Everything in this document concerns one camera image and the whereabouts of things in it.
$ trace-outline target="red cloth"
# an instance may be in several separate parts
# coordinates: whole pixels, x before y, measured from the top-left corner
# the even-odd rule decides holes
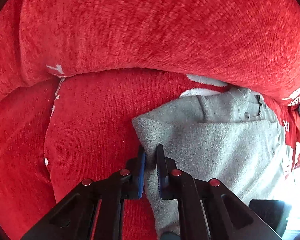
[[[291,104],[300,94],[300,6],[295,0],[10,0],[0,13],[0,100],[51,74],[128,67],[212,77]]]
[[[286,145],[293,150],[289,166],[286,167],[286,175],[300,165],[300,115],[298,109],[279,105],[270,97],[264,96],[264,101],[277,115],[280,125],[285,130]]]
[[[261,92],[281,124],[289,120],[295,148],[298,117],[276,100],[300,97],[300,7],[277,1],[9,0],[0,13],[0,224],[11,240],[80,180],[135,156],[133,117],[189,89],[227,89],[182,73]],[[131,67],[148,69],[111,70]],[[97,73],[77,75],[88,72]],[[53,75],[76,76],[57,90]],[[156,239],[146,199],[125,212],[124,240]]]

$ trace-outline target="red rivet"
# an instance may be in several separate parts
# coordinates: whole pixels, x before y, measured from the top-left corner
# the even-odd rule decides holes
[[[130,174],[129,170],[123,169],[123,170],[120,171],[121,176],[128,176],[129,174]]]
[[[218,187],[220,185],[220,181],[218,179],[210,179],[209,184],[210,186]]]
[[[182,171],[181,170],[177,170],[177,169],[171,171],[171,175],[172,176],[180,176],[181,173],[182,173]]]
[[[84,185],[84,186],[89,186],[89,185],[91,185],[91,183],[92,183],[92,179],[84,179],[82,181],[82,185]]]

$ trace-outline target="red chenille fabric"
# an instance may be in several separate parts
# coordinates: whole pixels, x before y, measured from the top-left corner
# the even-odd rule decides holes
[[[295,0],[9,0],[0,13],[0,100],[51,74],[130,67],[212,77],[296,105],[300,6]]]
[[[58,80],[20,88],[0,102],[0,225],[20,239],[55,204],[44,140]]]

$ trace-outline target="gray fabric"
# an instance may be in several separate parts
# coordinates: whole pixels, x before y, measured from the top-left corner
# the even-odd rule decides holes
[[[154,212],[158,235],[179,234],[176,201],[159,199],[155,149],[194,178],[220,179],[246,204],[268,199],[283,181],[282,159],[287,159],[283,127],[259,95],[232,88],[209,97],[171,101],[133,119],[147,153],[145,192]]]

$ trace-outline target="red pillow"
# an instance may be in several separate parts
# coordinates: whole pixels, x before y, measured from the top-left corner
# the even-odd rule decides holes
[[[295,0],[9,0],[0,100],[57,76],[142,67],[212,77],[300,102]]]

